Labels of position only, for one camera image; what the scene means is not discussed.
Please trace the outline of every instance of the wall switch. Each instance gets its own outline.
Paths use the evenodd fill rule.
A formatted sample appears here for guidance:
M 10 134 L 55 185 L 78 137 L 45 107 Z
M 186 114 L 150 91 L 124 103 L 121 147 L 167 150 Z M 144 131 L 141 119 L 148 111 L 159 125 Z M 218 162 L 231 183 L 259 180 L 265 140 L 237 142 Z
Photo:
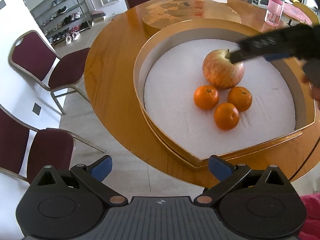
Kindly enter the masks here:
M 32 112 L 34 112 L 35 114 L 39 115 L 40 114 L 40 110 L 41 110 L 41 106 L 39 106 L 37 103 L 35 103 L 35 105 L 33 106 Z
M 6 6 L 7 4 L 4 2 L 4 0 L 0 1 L 0 9 L 2 9 L 4 6 Z

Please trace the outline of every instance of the shoe rack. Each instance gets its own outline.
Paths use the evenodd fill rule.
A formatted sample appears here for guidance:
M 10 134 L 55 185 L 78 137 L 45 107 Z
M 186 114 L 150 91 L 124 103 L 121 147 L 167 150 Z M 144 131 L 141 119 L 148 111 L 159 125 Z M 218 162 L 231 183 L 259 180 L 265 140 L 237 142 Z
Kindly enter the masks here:
M 46 30 L 48 31 L 46 35 L 48 40 L 51 37 L 58 35 L 58 33 L 62 33 L 65 29 L 71 29 L 73 26 L 80 25 L 83 22 L 87 22 L 87 27 L 81 29 L 81 32 L 91 28 L 91 13 L 85 0 L 62 0 L 55 6 L 52 5 L 53 1 L 55 0 L 44 0 L 41 3 L 39 3 L 35 8 L 30 10 L 31 14 L 33 15 L 35 21 L 39 25 L 42 32 L 46 34 Z M 65 6 L 67 10 L 64 13 L 61 13 L 56 17 L 52 18 L 52 15 L 54 15 L 56 11 L 64 8 Z M 66 17 L 77 11 L 80 12 L 79 18 L 75 18 L 73 21 L 64 23 L 60 28 L 54 28 L 59 23 L 63 23 Z M 66 37 L 61 37 L 58 40 L 55 40 L 52 43 L 52 46 L 58 44 L 61 41 L 65 41 L 65 38 Z

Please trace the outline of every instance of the pink water bottle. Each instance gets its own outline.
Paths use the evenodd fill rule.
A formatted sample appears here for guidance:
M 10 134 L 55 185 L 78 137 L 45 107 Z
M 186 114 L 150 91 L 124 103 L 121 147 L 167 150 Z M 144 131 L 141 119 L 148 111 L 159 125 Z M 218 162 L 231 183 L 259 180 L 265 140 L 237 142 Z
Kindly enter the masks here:
M 280 22 L 284 7 L 284 0 L 269 0 L 268 9 L 264 21 L 271 26 L 277 27 Z

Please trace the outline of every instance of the ribbed gray panel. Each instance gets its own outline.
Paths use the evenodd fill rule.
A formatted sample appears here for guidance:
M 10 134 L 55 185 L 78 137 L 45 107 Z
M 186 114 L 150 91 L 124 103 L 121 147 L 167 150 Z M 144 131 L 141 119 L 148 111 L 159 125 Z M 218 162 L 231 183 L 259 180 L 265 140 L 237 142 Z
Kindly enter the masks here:
M 214 210 L 188 197 L 135 197 L 111 208 L 103 221 L 74 240 L 241 240 L 225 228 Z

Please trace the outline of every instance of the hand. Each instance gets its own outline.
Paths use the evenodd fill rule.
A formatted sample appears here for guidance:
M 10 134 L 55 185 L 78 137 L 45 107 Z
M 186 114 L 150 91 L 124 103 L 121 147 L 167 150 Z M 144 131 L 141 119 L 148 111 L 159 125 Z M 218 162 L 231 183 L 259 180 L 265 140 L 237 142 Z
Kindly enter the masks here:
M 307 79 L 306 76 L 302 77 L 302 82 L 303 83 L 307 83 L 309 82 L 309 80 Z M 320 102 L 320 88 L 319 87 L 315 87 L 314 85 L 311 84 L 311 97 Z

